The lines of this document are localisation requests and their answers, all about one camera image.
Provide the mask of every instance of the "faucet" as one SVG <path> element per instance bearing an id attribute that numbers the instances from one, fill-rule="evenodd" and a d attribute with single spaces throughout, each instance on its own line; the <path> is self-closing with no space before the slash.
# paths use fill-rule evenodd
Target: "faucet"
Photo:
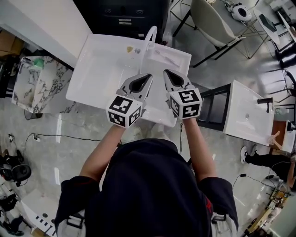
<path id="1" fill-rule="evenodd" d="M 267 113 L 269 113 L 269 103 L 272 103 L 272 110 L 274 110 L 274 107 L 273 107 L 273 97 L 270 97 L 270 98 L 264 98 L 264 99 L 258 99 L 257 100 L 257 103 L 258 105 L 259 104 L 267 104 Z"/>

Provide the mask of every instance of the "white sink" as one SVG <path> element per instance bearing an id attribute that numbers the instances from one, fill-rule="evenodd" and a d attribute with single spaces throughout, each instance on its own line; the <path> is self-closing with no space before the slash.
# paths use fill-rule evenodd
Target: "white sink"
<path id="1" fill-rule="evenodd" d="M 257 99 L 262 98 L 238 81 L 233 81 L 223 132 L 268 146 L 274 111 L 271 104 L 269 113 L 266 112 L 267 104 L 258 105 Z"/>

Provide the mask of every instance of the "concrete floor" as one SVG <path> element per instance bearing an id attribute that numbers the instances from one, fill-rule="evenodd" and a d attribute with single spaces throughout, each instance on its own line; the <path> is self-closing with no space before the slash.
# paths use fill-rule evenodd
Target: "concrete floor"
<path id="1" fill-rule="evenodd" d="M 254 0 L 244 1 L 242 2 L 247 7 L 251 7 L 255 3 Z M 180 6 L 176 6 L 175 11 L 180 16 L 184 16 L 188 11 L 186 7 L 183 5 L 181 9 Z M 213 7 L 236 35 L 244 29 L 241 23 L 230 17 L 222 2 L 217 1 Z M 259 3 L 257 9 L 270 15 L 269 18 L 277 22 L 263 1 Z M 194 31 L 186 25 L 182 27 L 176 38 L 172 39 L 172 33 L 178 24 L 179 21 L 170 14 L 165 39 L 169 41 L 170 46 L 192 54 L 192 64 L 214 52 L 214 46 L 199 31 Z M 259 37 L 247 38 L 245 41 L 250 50 L 254 50 L 260 44 Z M 281 46 L 285 45 L 287 41 L 288 39 L 281 39 Z M 243 45 L 239 45 L 238 48 L 243 50 Z M 217 61 L 208 60 L 195 69 L 190 68 L 188 77 L 192 82 L 210 89 L 237 80 L 261 96 L 266 96 L 267 93 L 284 87 L 284 82 L 274 83 L 277 80 L 282 80 L 281 71 L 266 72 L 278 68 L 278 62 L 272 58 L 270 51 L 274 51 L 271 42 L 262 45 L 256 55 L 251 60 L 247 60 L 238 50 L 232 49 Z M 276 96 L 283 98 L 285 94 L 277 94 Z M 23 151 L 25 141 L 31 133 L 62 134 L 90 139 L 103 138 L 110 127 L 105 112 L 85 105 L 79 105 L 78 111 L 78 114 L 44 114 L 40 119 L 27 121 L 23 109 L 11 104 L 8 99 L 0 99 L 0 145 L 2 148 L 8 148 L 12 154 L 14 153 L 15 145 L 9 143 L 8 133 L 15 136 L 16 146 L 21 151 Z M 139 120 L 125 132 L 122 141 L 125 143 L 144 138 L 152 126 L 153 124 L 150 122 Z M 174 128 L 166 128 L 166 133 L 179 147 L 180 122 Z M 253 143 L 205 128 L 202 128 L 202 133 L 213 153 L 221 178 L 233 184 L 237 176 L 242 173 L 247 173 L 248 176 L 259 181 L 268 175 L 268 168 L 241 164 L 241 147 L 246 145 L 250 150 Z M 184 132 L 182 133 L 182 141 L 181 155 L 188 160 L 190 155 Z M 26 185 L 17 189 L 18 193 L 22 197 L 38 188 L 44 191 L 47 196 L 58 201 L 61 187 L 55 182 L 54 168 L 57 167 L 60 170 L 60 182 L 78 175 L 84 161 L 97 144 L 98 142 L 67 137 L 41 137 L 41 141 L 36 142 L 30 137 L 26 144 L 25 158 L 31 165 L 32 176 Z M 260 154 L 266 154 L 268 150 L 267 147 L 259 146 Z M 264 205 L 265 193 L 268 190 L 267 186 L 247 177 L 239 178 L 236 182 L 234 198 L 239 216 L 240 233 L 256 217 L 258 210 Z"/>

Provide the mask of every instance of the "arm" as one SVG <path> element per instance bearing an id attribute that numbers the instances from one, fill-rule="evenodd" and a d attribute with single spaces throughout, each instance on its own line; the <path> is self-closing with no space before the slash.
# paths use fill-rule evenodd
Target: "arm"
<path id="1" fill-rule="evenodd" d="M 103 140 L 85 161 L 80 172 L 81 176 L 90 177 L 100 182 L 124 131 L 124 128 L 116 125 L 109 129 Z"/>
<path id="2" fill-rule="evenodd" d="M 294 168 L 295 168 L 295 162 L 291 162 L 290 169 L 287 176 L 287 185 L 290 188 L 293 188 L 296 176 L 294 177 Z"/>
<path id="3" fill-rule="evenodd" d="M 196 118 L 184 119 L 192 166 L 197 182 L 207 177 L 216 177 L 216 168 Z"/>

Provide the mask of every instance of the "white chair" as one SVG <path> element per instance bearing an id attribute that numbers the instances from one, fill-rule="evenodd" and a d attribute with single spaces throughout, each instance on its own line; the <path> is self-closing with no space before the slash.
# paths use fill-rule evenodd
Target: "white chair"
<path id="1" fill-rule="evenodd" d="M 234 35 L 230 27 L 206 0 L 192 0 L 189 12 L 177 27 L 173 37 L 177 35 L 189 16 L 192 16 L 195 26 L 217 49 L 215 53 L 195 64 L 193 66 L 194 68 L 224 50 L 224 52 L 215 58 L 217 60 L 242 40 L 242 38 Z"/>

